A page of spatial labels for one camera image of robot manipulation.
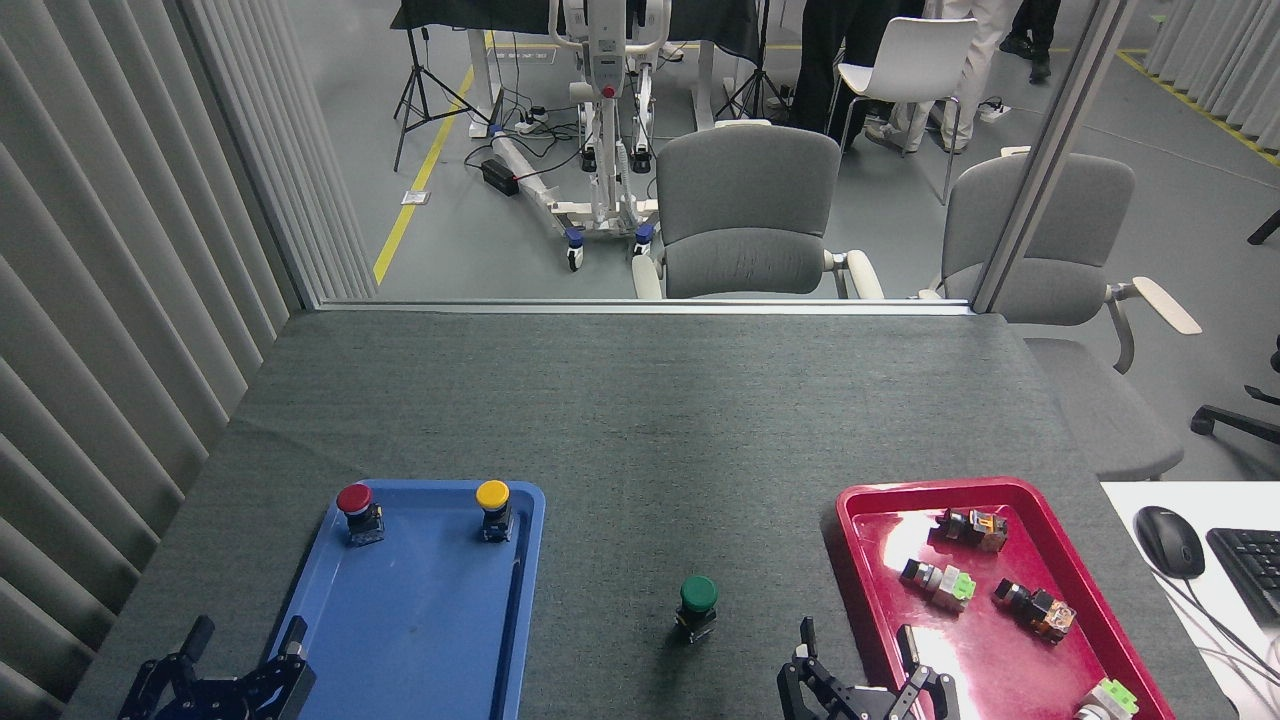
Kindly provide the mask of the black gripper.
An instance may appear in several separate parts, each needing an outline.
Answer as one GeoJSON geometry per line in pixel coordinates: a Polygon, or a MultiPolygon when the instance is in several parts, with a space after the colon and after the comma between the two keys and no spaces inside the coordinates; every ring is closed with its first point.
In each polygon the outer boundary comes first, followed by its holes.
{"type": "Polygon", "coordinates": [[[255,682],[198,680],[195,665],[215,624],[197,616],[174,652],[143,661],[118,711],[119,719],[297,719],[316,682],[305,657],[307,624],[293,616],[275,655],[255,682]]]}
{"type": "Polygon", "coordinates": [[[934,719],[960,719],[955,678],[923,662],[913,626],[897,630],[906,673],[897,696],[884,688],[844,688],[818,661],[814,619],[804,618],[799,633],[800,643],[778,671],[783,719],[914,719],[913,708],[922,692],[931,697],[934,719]],[[818,700],[820,714],[805,706],[804,689],[818,700]]]}

